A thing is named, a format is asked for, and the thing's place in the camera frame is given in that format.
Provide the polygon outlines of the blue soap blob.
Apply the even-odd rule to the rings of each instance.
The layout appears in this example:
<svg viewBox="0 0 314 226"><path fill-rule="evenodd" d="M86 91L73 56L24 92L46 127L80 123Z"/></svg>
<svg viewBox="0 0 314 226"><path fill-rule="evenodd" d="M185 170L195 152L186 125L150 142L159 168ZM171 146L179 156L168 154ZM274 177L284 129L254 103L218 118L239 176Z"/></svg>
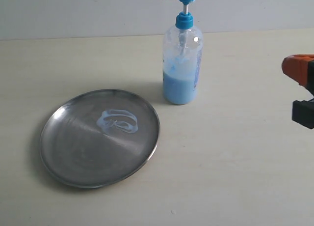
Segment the blue soap blob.
<svg viewBox="0 0 314 226"><path fill-rule="evenodd" d="M113 129L118 129L128 134L133 134L138 131L137 117L127 110L105 110L96 121L96 124L108 135Z"/></svg>

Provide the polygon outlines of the round metal plate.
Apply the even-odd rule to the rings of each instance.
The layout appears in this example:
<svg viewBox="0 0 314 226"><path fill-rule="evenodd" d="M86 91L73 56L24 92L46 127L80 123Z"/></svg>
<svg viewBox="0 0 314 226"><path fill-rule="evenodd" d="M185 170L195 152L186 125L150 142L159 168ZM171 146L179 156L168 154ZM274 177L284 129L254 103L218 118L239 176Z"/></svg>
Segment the round metal plate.
<svg viewBox="0 0 314 226"><path fill-rule="evenodd" d="M113 129L105 134L96 121L110 109L134 114L138 131ZM50 116L39 139L40 157L57 181L95 189L141 169L154 154L159 133L158 114L141 96L120 89L94 90L70 99Z"/></svg>

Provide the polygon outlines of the blue pump soap bottle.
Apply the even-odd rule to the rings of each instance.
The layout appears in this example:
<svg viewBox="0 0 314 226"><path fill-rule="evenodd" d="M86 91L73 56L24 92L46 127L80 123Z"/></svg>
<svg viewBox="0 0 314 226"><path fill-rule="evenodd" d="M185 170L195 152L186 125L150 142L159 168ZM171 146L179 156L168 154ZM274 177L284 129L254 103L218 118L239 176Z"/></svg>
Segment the blue pump soap bottle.
<svg viewBox="0 0 314 226"><path fill-rule="evenodd" d="M172 104L184 105L194 100L203 52L203 34L194 25L188 6L195 0L178 0L183 10L178 13L175 25L163 37L164 98Z"/></svg>

